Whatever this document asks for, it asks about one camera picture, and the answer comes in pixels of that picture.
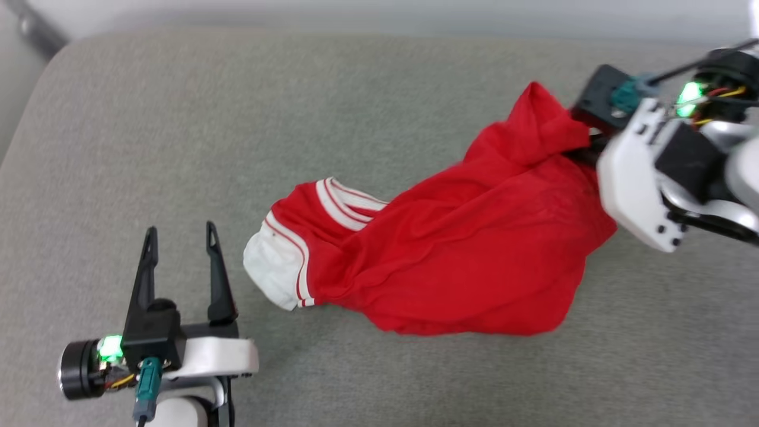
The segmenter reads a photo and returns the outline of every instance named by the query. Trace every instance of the gray fabric surface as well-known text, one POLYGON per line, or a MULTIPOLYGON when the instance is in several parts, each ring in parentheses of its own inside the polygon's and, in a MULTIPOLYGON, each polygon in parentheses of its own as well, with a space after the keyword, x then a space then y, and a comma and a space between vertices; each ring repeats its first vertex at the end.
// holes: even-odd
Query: gray fabric surface
POLYGON ((530 338, 407 337, 338 307, 284 312, 241 265, 300 182, 335 175, 391 198, 456 161, 530 80, 569 103, 602 62, 639 72, 701 52, 246 30, 68 47, 0 168, 0 424, 131 425, 128 394, 64 401, 57 358, 122 329, 153 224, 157 294, 203 320, 211 219, 261 355, 234 385, 239 425, 759 425, 759 251, 728 239, 694 231, 665 255, 618 232, 564 325, 530 338))

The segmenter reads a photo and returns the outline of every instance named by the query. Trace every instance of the red garment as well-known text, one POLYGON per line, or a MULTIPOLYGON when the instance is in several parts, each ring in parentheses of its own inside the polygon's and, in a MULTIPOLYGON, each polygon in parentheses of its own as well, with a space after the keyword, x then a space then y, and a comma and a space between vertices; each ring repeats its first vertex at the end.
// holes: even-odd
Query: red garment
POLYGON ((385 331, 551 331, 616 230, 595 172, 561 155, 588 144, 532 83, 463 161, 386 206, 333 179, 299 185, 248 243, 246 270, 284 308, 337 304, 385 331))

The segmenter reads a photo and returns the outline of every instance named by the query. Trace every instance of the wall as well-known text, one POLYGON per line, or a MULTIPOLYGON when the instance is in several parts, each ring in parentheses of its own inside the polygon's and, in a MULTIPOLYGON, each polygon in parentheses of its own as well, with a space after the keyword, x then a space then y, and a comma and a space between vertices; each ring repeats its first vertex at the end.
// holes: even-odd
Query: wall
POLYGON ((72 39, 166 23, 365 33, 735 42, 748 0, 27 0, 72 39))
POLYGON ((0 3, 0 161, 46 61, 21 39, 18 18, 0 3))

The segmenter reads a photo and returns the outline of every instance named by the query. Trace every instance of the black bracket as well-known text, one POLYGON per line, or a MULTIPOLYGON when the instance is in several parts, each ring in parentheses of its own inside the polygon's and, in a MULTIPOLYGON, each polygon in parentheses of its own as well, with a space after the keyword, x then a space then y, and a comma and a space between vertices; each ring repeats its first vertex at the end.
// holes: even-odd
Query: black bracket
POLYGON ((158 265, 158 230, 150 227, 134 279, 134 288, 124 324, 121 349, 130 371, 138 372, 146 357, 158 357, 166 369, 179 369, 187 338, 239 338, 235 300, 227 277, 219 234, 212 222, 206 223, 206 251, 211 258, 211 303, 208 322, 181 325, 177 305, 170 299, 156 299, 154 271, 158 265))

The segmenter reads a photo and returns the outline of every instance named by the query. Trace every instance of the wire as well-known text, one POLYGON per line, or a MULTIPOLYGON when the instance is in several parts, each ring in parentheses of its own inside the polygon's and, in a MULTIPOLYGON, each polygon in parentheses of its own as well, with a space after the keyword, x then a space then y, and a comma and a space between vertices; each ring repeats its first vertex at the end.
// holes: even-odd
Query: wire
POLYGON ((726 92, 727 90, 729 90, 727 87, 718 87, 717 89, 711 90, 709 93, 707 93, 707 96, 717 96, 718 94, 726 92))
POLYGON ((746 86, 741 86, 738 89, 734 90, 733 92, 721 94, 720 98, 727 98, 728 96, 742 95, 745 92, 746 92, 746 86))
POLYGON ((721 96, 712 96, 711 98, 709 98, 709 101, 712 103, 724 103, 724 104, 735 104, 739 106, 759 107, 759 101, 738 100, 736 98, 722 98, 721 96))
POLYGON ((728 55, 731 55, 739 50, 743 50, 749 47, 752 47, 753 45, 759 43, 759 39, 748 39, 744 42, 741 42, 733 47, 730 47, 728 49, 720 50, 715 55, 712 56, 706 56, 704 58, 698 59, 697 61, 690 62, 685 65, 680 65, 677 68, 673 68, 669 71, 664 71, 663 73, 660 73, 656 76, 653 76, 652 78, 648 79, 646 83, 650 84, 651 86, 654 86, 662 81, 668 80, 672 77, 675 77, 677 75, 680 75, 688 70, 691 70, 693 68, 699 67, 703 64, 706 64, 707 62, 717 61, 719 59, 725 58, 728 55))
POLYGON ((132 380, 134 380, 134 374, 129 374, 120 380, 113 381, 112 383, 106 383, 106 388, 119 388, 124 384, 129 384, 129 382, 132 380))
POLYGON ((699 106, 707 102, 709 102, 709 98, 707 96, 701 96, 699 98, 696 98, 695 100, 690 100, 690 101, 685 101, 684 103, 675 104, 675 108, 680 109, 686 106, 699 106))

